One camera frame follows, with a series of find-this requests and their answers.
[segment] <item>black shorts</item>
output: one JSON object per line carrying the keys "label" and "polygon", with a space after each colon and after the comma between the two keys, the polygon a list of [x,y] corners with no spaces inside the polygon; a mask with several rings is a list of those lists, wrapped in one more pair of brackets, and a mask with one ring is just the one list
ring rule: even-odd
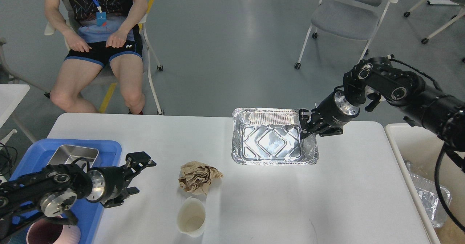
{"label": "black shorts", "polygon": [[142,58],[142,42],[127,40],[122,47],[105,47],[106,41],[88,43],[92,48],[89,52],[70,50],[65,60],[86,60],[105,67],[112,59],[124,55],[134,54]]}

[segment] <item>thigh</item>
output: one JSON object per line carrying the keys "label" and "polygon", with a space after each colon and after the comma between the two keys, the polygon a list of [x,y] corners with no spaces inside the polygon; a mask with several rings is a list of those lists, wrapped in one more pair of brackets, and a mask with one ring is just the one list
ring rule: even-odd
{"label": "thigh", "polygon": [[77,95],[98,75],[102,66],[78,59],[67,59],[58,73],[53,91]]}
{"label": "thigh", "polygon": [[123,54],[110,61],[110,66],[120,82],[121,91],[142,90],[143,63],[141,57]]}

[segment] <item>pink cup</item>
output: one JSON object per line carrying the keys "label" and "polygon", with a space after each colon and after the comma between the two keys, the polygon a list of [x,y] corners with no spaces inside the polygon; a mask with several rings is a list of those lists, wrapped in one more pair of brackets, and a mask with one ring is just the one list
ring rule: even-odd
{"label": "pink cup", "polygon": [[28,244],[78,244],[81,231],[78,226],[53,224],[40,219],[28,230]]}

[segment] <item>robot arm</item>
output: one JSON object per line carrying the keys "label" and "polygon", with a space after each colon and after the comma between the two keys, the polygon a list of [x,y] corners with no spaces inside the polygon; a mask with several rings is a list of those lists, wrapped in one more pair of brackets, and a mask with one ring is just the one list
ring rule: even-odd
{"label": "robot arm", "polygon": [[361,60],[344,74],[343,83],[317,108],[310,112],[301,110],[303,137],[312,133],[342,134],[342,126],[359,115],[359,106],[366,102],[369,90],[372,102],[366,111],[374,110],[384,97],[387,103],[405,113],[408,124],[426,128],[450,148],[465,151],[465,103],[437,86],[426,85],[417,73],[392,67],[389,58],[371,58]]}
{"label": "robot arm", "polygon": [[[48,165],[37,173],[0,184],[0,243],[7,243],[42,218],[76,225],[78,219],[70,209],[81,198],[100,202],[104,208],[122,205],[139,192],[136,187],[128,188],[131,180],[153,166],[156,163],[145,152],[135,152],[126,155],[126,164],[120,167],[91,168],[85,173],[77,164]],[[32,216],[15,222],[15,217],[36,210]],[[56,218],[60,214],[67,218]]]}

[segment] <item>gray floor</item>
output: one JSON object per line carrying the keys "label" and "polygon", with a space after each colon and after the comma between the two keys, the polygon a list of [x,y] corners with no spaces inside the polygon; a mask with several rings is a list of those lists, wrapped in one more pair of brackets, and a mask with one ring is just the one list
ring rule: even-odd
{"label": "gray floor", "polygon": [[[427,45],[420,43],[459,7],[424,4],[404,18],[403,12],[417,1],[400,0],[390,6],[369,57],[393,53],[465,100],[464,20]],[[59,33],[43,35],[43,0],[0,0],[0,4],[0,36],[8,40],[4,46],[8,64],[51,88],[66,50]],[[165,113],[226,117],[238,107],[312,108],[342,83],[343,73],[357,62],[364,46],[319,31],[319,38],[308,42],[301,69],[294,70],[317,5],[318,0],[155,0],[147,28],[165,68],[154,71]],[[86,88],[83,95],[98,107],[107,88]],[[144,113],[155,114],[146,79],[144,92]],[[46,138],[63,113],[34,88],[16,112],[37,138]],[[106,112],[128,112],[118,90]],[[402,114],[382,103],[373,113],[362,112],[358,120],[401,123]],[[9,120],[4,128],[17,127]],[[21,133],[8,144],[20,155],[30,146]]]}

